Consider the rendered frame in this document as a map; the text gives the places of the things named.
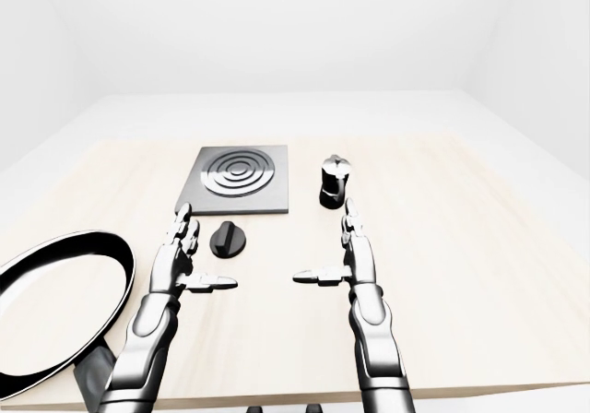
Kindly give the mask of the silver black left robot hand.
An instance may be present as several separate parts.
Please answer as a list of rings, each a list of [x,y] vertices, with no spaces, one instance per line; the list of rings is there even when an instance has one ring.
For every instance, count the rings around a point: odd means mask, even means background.
[[[198,249],[200,224],[191,215],[192,206],[189,203],[181,205],[176,212],[152,266],[150,292],[167,293],[179,298],[183,291],[211,293],[238,287],[238,282],[231,277],[195,271],[192,257]]]

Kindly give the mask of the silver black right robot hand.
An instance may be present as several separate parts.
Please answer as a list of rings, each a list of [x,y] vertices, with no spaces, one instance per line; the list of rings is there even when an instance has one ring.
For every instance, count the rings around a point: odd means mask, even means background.
[[[351,197],[345,200],[344,207],[345,215],[341,219],[341,245],[345,250],[343,265],[303,270],[292,277],[294,282],[321,287],[337,286],[342,281],[347,281],[350,286],[376,283],[372,246]]]

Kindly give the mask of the round black stove knob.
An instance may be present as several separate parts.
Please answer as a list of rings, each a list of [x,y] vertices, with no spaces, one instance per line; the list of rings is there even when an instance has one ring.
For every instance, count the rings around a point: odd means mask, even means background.
[[[221,259],[235,257],[243,251],[245,245],[245,232],[232,221],[223,221],[209,241],[211,252]]]

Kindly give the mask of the flat dark stove plate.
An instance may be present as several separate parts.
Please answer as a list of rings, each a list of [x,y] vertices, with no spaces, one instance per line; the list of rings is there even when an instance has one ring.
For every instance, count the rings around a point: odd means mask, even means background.
[[[176,202],[194,216],[287,214],[286,145],[201,147]]]

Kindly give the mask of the black frying pan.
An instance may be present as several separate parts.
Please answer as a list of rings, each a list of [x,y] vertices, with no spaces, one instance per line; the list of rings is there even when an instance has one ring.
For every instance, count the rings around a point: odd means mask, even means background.
[[[29,272],[60,260],[84,255],[110,257],[119,264],[125,278],[123,295],[98,331],[69,357],[29,374],[0,372],[0,401],[28,391],[72,364],[79,365],[96,348],[107,346],[104,336],[118,320],[129,299],[136,276],[136,260],[131,246],[121,236],[104,230],[82,230],[42,242],[0,266],[2,296]]]

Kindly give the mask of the black silver moka pot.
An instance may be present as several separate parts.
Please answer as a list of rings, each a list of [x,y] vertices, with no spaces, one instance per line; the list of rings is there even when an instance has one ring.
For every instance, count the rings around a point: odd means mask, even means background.
[[[338,209],[344,205],[350,172],[350,163],[336,154],[324,160],[319,194],[319,201],[323,207]]]

